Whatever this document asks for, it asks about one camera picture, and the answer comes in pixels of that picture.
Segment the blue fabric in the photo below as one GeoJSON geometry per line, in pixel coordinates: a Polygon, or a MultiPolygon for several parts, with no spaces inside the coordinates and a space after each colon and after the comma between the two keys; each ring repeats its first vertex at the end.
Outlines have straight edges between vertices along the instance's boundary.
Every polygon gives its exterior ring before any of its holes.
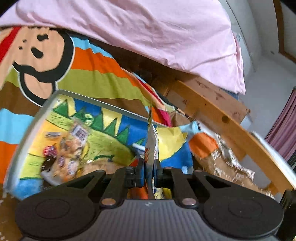
{"type": "Polygon", "coordinates": [[[224,90],[227,94],[231,95],[233,98],[235,98],[236,100],[239,100],[239,94],[235,94],[231,91],[228,91],[228,90],[224,90]]]}
{"type": "Polygon", "coordinates": [[[0,110],[0,141],[19,144],[34,117],[0,110]]]}
{"type": "Polygon", "coordinates": [[[174,153],[171,157],[161,161],[161,167],[174,167],[182,169],[183,166],[191,167],[193,165],[192,155],[188,142],[174,153]]]}
{"type": "Polygon", "coordinates": [[[86,50],[86,49],[90,48],[90,49],[92,49],[92,52],[94,54],[101,53],[105,57],[113,58],[112,55],[109,54],[108,52],[106,52],[105,50],[101,49],[100,47],[98,47],[96,45],[91,44],[87,37],[82,37],[82,36],[74,37],[74,36],[71,36],[71,39],[73,40],[75,47],[81,48],[83,50],[86,50]]]}
{"type": "Polygon", "coordinates": [[[194,135],[197,133],[200,133],[201,130],[198,129],[198,123],[196,121],[193,121],[187,125],[179,126],[182,133],[187,133],[186,141],[190,141],[194,135]]]}
{"type": "Polygon", "coordinates": [[[23,200],[31,195],[39,193],[41,191],[42,182],[40,178],[21,179],[12,193],[16,198],[23,200]]]}

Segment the pink duvet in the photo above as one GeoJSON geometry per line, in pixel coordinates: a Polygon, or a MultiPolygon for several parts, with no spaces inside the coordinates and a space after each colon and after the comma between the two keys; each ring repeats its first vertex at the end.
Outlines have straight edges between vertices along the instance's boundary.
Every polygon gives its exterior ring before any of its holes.
{"type": "Polygon", "coordinates": [[[19,0],[0,26],[62,27],[245,93],[241,50],[218,0],[19,0]]]}

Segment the green stripe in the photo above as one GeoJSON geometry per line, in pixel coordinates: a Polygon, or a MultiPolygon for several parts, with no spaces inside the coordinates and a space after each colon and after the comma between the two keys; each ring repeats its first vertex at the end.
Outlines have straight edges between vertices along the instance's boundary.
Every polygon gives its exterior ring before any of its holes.
{"type": "Polygon", "coordinates": [[[40,167],[43,162],[44,157],[28,154],[19,178],[40,178],[40,167]]]}
{"type": "Polygon", "coordinates": [[[119,78],[114,73],[101,74],[99,71],[71,69],[58,82],[58,87],[92,98],[139,99],[144,106],[149,106],[138,87],[133,86],[128,78],[119,78]]]}
{"type": "Polygon", "coordinates": [[[9,74],[6,76],[4,83],[6,81],[9,81],[11,83],[13,83],[16,87],[20,87],[19,86],[19,82],[18,82],[18,73],[16,72],[16,70],[12,67],[11,71],[9,72],[9,74]]]}

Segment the orange fabric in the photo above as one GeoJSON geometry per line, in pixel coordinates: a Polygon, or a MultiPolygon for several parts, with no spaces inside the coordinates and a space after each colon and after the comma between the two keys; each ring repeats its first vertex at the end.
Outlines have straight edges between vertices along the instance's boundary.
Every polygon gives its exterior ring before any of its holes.
{"type": "Polygon", "coordinates": [[[1,168],[0,168],[0,183],[3,183],[6,170],[9,166],[10,160],[12,158],[17,144],[8,144],[6,142],[0,141],[0,154],[1,154],[1,168]]]}
{"type": "Polygon", "coordinates": [[[155,107],[152,107],[152,118],[154,121],[163,124],[163,118],[155,107]]]}
{"type": "Polygon", "coordinates": [[[147,189],[145,186],[141,188],[131,188],[130,194],[132,199],[142,199],[142,200],[149,199],[147,189]]]}
{"type": "Polygon", "coordinates": [[[189,141],[190,150],[200,158],[205,158],[218,148],[216,141],[201,132],[195,134],[189,141]]]}
{"type": "Polygon", "coordinates": [[[113,73],[119,78],[128,78],[133,86],[139,87],[134,79],[130,78],[124,70],[120,68],[115,59],[105,57],[101,53],[94,54],[92,49],[82,50],[75,48],[75,56],[71,69],[82,69],[88,71],[99,71],[101,74],[113,73]]]}

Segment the brown stripe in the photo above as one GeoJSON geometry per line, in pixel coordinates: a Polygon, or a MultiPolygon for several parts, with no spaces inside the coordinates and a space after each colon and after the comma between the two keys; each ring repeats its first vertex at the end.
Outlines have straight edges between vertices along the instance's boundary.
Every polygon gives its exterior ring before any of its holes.
{"type": "Polygon", "coordinates": [[[18,87],[11,82],[5,82],[0,90],[0,109],[7,109],[15,114],[35,116],[39,106],[29,101],[18,87]]]}
{"type": "Polygon", "coordinates": [[[148,118],[148,112],[146,111],[142,102],[138,99],[134,99],[134,100],[128,100],[124,98],[118,98],[118,99],[94,98],[94,99],[117,106],[121,109],[130,111],[132,113],[148,118]]]}

